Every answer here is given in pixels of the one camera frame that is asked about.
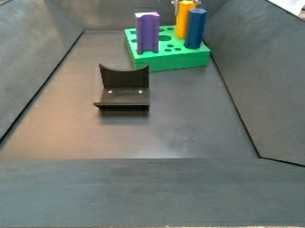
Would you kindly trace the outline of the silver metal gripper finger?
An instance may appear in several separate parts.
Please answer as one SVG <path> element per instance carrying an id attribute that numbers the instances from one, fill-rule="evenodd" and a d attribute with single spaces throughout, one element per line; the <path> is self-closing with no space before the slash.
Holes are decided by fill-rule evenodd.
<path id="1" fill-rule="evenodd" d="M 179 9 L 179 0 L 171 0 L 171 4 L 174 6 L 174 12 L 175 15 L 178 14 L 178 9 Z"/>

